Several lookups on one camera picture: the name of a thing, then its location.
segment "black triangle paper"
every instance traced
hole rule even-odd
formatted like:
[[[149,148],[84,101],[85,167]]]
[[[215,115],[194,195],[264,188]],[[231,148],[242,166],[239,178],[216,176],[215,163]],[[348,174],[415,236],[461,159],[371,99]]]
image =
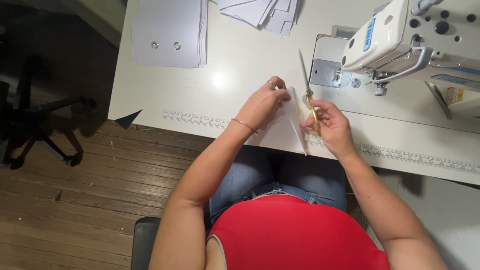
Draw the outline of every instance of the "black triangle paper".
[[[138,112],[134,112],[130,115],[127,115],[125,117],[122,117],[122,118],[118,118],[117,120],[115,120],[115,122],[117,122],[117,124],[119,124],[121,127],[123,127],[123,129],[127,130],[128,127],[130,126],[131,123],[133,123],[133,120],[135,120],[135,118],[137,118],[138,114],[140,114],[142,110],[139,110]]]

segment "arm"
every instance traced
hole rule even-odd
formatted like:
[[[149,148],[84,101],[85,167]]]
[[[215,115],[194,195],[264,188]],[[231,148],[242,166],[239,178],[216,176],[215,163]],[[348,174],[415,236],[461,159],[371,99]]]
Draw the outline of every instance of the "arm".
[[[317,115],[323,140],[344,167],[392,269],[446,270],[419,218],[357,152],[348,119],[333,103],[312,100],[312,105],[321,107]],[[313,130],[312,115],[301,125]]]
[[[276,86],[284,82],[274,76]],[[204,270],[205,226],[203,208],[227,174],[245,141],[275,116],[280,100],[289,100],[284,89],[273,91],[267,82],[253,93],[225,131],[193,162],[175,186],[162,216],[149,270]]]

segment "hand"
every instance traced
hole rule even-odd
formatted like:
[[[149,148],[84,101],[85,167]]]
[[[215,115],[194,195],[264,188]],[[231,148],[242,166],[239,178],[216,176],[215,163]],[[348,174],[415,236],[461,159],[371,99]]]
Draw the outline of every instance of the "hand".
[[[323,100],[310,100],[310,103],[315,107],[320,107],[316,110],[318,122],[320,125],[320,133],[324,140],[327,149],[340,160],[352,154],[358,154],[353,142],[350,122],[345,115],[335,106],[335,104]],[[315,130],[315,119],[313,114],[310,114],[305,122],[300,124],[301,127],[308,130]]]
[[[235,119],[243,121],[254,130],[266,127],[275,119],[279,102],[289,101],[291,97],[284,89],[285,83],[282,79],[273,76],[270,81],[273,84],[267,81],[248,98]]]

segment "bracelet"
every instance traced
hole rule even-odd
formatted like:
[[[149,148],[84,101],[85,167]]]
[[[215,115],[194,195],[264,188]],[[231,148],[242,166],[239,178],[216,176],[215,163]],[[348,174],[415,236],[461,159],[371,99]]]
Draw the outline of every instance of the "bracelet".
[[[258,132],[257,132],[256,130],[254,130],[254,129],[253,129],[251,126],[249,126],[249,125],[245,124],[245,122],[244,122],[244,121],[240,121],[240,120],[238,120],[238,119],[235,119],[235,118],[232,118],[232,121],[239,122],[240,124],[242,124],[242,125],[244,125],[244,126],[246,126],[246,127],[250,128],[250,129],[251,129],[251,130],[252,130],[252,131],[253,131],[255,134],[257,134],[257,135],[258,135]]]

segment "white table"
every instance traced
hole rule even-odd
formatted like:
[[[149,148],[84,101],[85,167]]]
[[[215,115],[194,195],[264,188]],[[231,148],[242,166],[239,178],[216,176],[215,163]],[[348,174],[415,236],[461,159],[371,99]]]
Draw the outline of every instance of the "white table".
[[[296,89],[303,119],[309,112],[300,101],[305,87],[297,49],[309,65],[318,34],[330,34],[333,25],[360,28],[383,3],[304,0],[290,37],[279,38],[229,24],[209,2],[207,65],[185,70],[131,61],[131,25],[139,0],[129,0],[108,118],[143,109],[135,124],[217,137],[247,99],[248,84],[278,75]],[[345,115],[359,151],[372,166],[480,184],[479,134],[348,111]],[[308,154],[334,158],[314,134],[304,134],[304,141]]]

